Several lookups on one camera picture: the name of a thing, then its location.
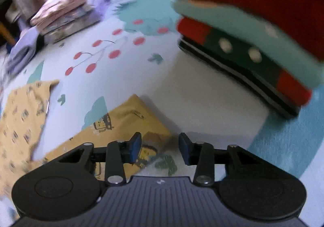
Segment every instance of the play mat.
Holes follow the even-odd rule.
[[[103,22],[48,45],[11,82],[10,91],[35,80],[59,79],[34,159],[137,94],[173,133],[216,148],[238,144],[298,177],[307,188],[300,218],[324,223],[324,87],[297,119],[286,121],[224,74],[178,48],[179,15],[172,0],[112,0]],[[140,172],[193,177],[177,142]],[[216,180],[225,174],[215,166]],[[14,215],[9,200],[0,202]]]

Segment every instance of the gray ribbed plate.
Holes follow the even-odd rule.
[[[41,222],[24,217],[13,226],[305,227],[297,218],[281,223],[257,223],[241,218],[228,210],[212,189],[199,188],[188,177],[139,176],[127,185],[108,188],[95,207],[75,218]]]

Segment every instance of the metal bolt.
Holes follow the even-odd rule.
[[[199,183],[199,184],[202,184],[202,185],[206,185],[206,184],[209,184],[212,182],[212,179],[208,176],[205,176],[205,175],[200,175],[196,178],[196,181]]]
[[[118,175],[113,175],[113,176],[110,176],[107,180],[111,184],[119,184],[123,181],[123,178]]]

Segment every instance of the red cherry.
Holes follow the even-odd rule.
[[[140,25],[140,24],[143,24],[143,22],[144,21],[142,19],[136,19],[136,20],[133,21],[133,24],[134,25]]]
[[[85,69],[85,72],[86,73],[92,73],[93,70],[96,68],[96,66],[97,66],[96,63],[89,64],[89,66]]]
[[[81,54],[82,54],[82,52],[78,52],[78,53],[76,53],[76,54],[74,55],[74,57],[73,57],[74,60],[80,58]]]
[[[118,35],[118,34],[121,34],[122,33],[122,29],[116,29],[112,32],[112,35]]]
[[[93,44],[92,47],[97,47],[102,43],[102,40],[96,40]]]
[[[141,45],[145,42],[145,38],[144,37],[139,37],[136,38],[135,40],[133,40],[133,44],[134,45]]]
[[[69,69],[67,69],[67,70],[65,71],[65,75],[66,75],[66,76],[70,75],[70,74],[72,73],[72,71],[73,71],[73,67],[70,67]]]
[[[163,34],[163,33],[168,33],[169,28],[168,27],[161,27],[158,29],[158,33]]]
[[[117,58],[120,55],[120,50],[114,50],[111,53],[109,53],[108,57],[111,59]]]

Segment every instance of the dark green fabric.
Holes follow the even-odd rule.
[[[221,49],[219,45],[219,40],[221,38],[224,38],[231,43],[232,51],[230,53],[225,53]],[[216,53],[218,56],[221,56],[222,58],[236,63],[240,67],[255,73],[266,80],[274,88],[276,87],[282,69],[261,51],[260,53],[262,56],[262,61],[260,63],[255,63],[252,61],[248,54],[248,50],[253,48],[253,46],[222,31],[212,29],[205,39],[204,47]]]

